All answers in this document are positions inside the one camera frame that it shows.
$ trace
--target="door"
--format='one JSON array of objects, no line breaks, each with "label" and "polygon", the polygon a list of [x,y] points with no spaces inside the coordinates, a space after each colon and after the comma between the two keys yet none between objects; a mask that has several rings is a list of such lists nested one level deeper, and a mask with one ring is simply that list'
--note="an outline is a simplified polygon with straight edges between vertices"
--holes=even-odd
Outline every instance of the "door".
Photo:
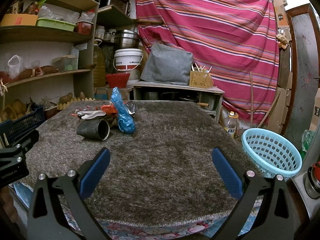
[{"label": "door", "polygon": [[282,134],[301,150],[318,90],[320,34],[311,4],[287,11],[292,36],[292,92]]}]

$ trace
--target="blue plastic bag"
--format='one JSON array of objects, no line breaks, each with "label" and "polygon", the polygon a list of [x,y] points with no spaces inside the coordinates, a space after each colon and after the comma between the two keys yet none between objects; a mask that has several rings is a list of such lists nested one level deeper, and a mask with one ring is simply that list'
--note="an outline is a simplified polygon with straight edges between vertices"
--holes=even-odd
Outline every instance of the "blue plastic bag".
[{"label": "blue plastic bag", "polygon": [[129,114],[128,108],[122,101],[122,96],[117,87],[112,90],[111,100],[118,111],[118,126],[121,132],[130,134],[136,130],[134,120]]}]

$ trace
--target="red plastic basket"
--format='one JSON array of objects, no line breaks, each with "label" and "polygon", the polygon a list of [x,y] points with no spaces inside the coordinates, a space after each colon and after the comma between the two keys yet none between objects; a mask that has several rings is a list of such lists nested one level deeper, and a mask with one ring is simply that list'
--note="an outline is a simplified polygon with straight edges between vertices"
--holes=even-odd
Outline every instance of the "red plastic basket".
[{"label": "red plastic basket", "polygon": [[106,74],[106,81],[110,88],[125,88],[129,77],[130,73]]},{"label": "red plastic basket", "polygon": [[81,34],[84,34],[84,35],[90,35],[92,26],[93,26],[93,23],[85,22],[85,21],[79,21],[79,22],[76,22],[75,31],[77,33],[81,33]]}]

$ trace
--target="pink striped blanket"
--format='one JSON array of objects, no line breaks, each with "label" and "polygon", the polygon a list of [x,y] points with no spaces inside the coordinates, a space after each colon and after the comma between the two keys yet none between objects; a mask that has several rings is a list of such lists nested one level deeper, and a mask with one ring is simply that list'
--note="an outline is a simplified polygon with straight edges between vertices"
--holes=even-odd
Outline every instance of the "pink striped blanket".
[{"label": "pink striped blanket", "polygon": [[254,122],[262,120],[275,97],[279,49],[272,0],[136,0],[137,18],[163,20],[140,25],[149,52],[152,44],[192,52],[210,69],[215,86],[225,91],[223,105],[249,120],[250,71]]}]

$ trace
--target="egg tray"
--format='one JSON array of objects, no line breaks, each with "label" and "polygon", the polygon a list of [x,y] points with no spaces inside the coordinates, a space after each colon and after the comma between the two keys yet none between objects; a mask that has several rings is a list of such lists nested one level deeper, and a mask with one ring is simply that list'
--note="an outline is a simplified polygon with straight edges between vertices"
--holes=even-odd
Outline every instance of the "egg tray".
[{"label": "egg tray", "polygon": [[77,101],[95,101],[95,98],[94,99],[92,99],[92,98],[80,99],[80,98],[74,97],[74,98],[71,98],[71,100],[68,103],[64,103],[64,104],[60,103],[60,104],[58,104],[57,110],[58,111],[62,111],[64,109],[66,109],[67,106],[70,106],[73,102],[77,102]]}]

